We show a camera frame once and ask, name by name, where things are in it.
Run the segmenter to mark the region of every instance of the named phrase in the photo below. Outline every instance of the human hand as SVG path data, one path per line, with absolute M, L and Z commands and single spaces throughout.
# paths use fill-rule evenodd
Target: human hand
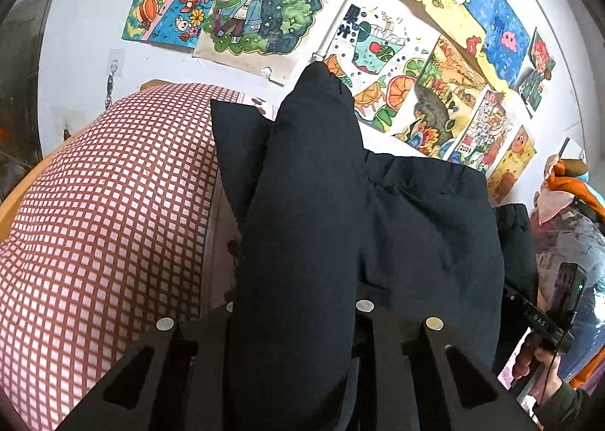
M 536 399 L 538 405 L 548 402 L 563 384 L 557 376 L 561 356 L 555 357 L 553 352 L 541 347 L 536 348 L 532 353 L 532 347 L 535 347 L 539 337 L 539 334 L 531 333 L 525 338 L 521 351 L 515 359 L 515 366 L 512 367 L 512 377 L 519 379 L 528 375 L 529 365 L 533 358 L 544 363 L 544 371 L 529 391 L 529 395 Z

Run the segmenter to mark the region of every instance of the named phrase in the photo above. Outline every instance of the pillow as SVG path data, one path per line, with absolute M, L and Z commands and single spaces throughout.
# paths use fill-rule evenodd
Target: pillow
M 0 245 L 0 385 L 30 429 L 57 427 L 159 318 L 222 302 L 238 233 L 224 200 L 211 211 L 209 102 L 241 97 L 204 84 L 128 96 L 31 185 Z

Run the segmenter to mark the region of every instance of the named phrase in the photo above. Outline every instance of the jacket sleeve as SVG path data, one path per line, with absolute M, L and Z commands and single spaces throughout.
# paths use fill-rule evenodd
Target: jacket sleeve
M 250 30 L 255 25 L 260 25 L 261 21 L 261 1 L 253 0 L 246 16 L 246 30 Z
M 548 402 L 534 406 L 534 413 L 544 431 L 563 431 L 569 429 L 588 399 L 585 391 L 574 390 L 569 383 L 563 382 Z

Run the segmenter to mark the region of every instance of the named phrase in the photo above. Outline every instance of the flower drawing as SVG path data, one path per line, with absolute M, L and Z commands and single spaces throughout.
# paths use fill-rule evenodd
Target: flower drawing
M 193 10 L 190 18 L 191 24 L 194 27 L 199 27 L 204 21 L 204 12 L 202 10 Z

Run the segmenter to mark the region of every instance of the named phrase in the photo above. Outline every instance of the white wall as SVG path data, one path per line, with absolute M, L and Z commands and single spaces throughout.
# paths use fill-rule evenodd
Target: white wall
M 44 154 L 62 140 L 65 122 L 72 132 L 89 124 L 104 110 L 107 60 L 110 49 L 126 51 L 123 76 L 116 78 L 114 100 L 136 91 L 144 81 L 158 78 L 174 82 L 208 82 L 280 101 L 292 85 L 281 88 L 263 78 L 212 62 L 192 59 L 189 51 L 151 43 L 122 40 L 123 24 L 132 0 L 53 0 L 40 56 L 39 128 Z M 521 178 L 520 194 L 512 200 L 531 205 L 541 182 L 545 157 L 556 153 L 566 136 L 582 144 L 598 160 L 600 150 L 597 88 L 578 23 L 567 0 L 508 0 L 513 9 L 543 36 L 556 54 L 557 95 L 543 100 L 532 132 L 540 154 Z M 295 75 L 308 61 L 302 60 Z M 576 93 L 582 107 L 582 122 Z M 362 126 L 368 148 L 405 154 L 405 146 Z

